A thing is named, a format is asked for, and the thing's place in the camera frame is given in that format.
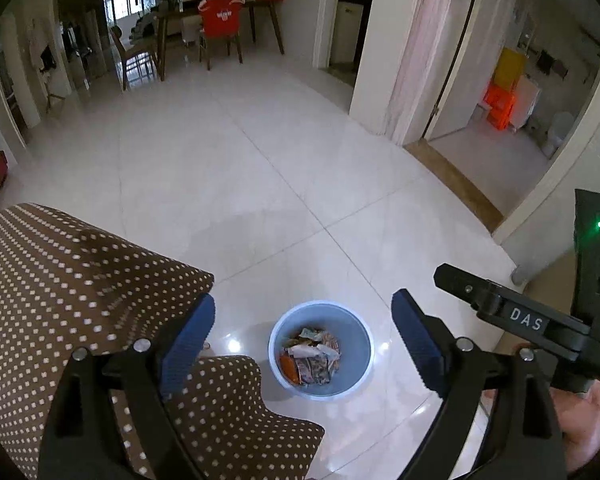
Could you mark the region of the person's right hand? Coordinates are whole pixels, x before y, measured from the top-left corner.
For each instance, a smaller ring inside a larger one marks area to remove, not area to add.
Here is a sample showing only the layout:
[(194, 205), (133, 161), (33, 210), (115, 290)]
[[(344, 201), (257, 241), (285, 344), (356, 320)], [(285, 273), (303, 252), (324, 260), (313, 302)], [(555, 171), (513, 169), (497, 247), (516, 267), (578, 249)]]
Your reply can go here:
[(585, 466), (600, 450), (600, 381), (588, 393), (550, 389), (565, 448), (568, 474)]

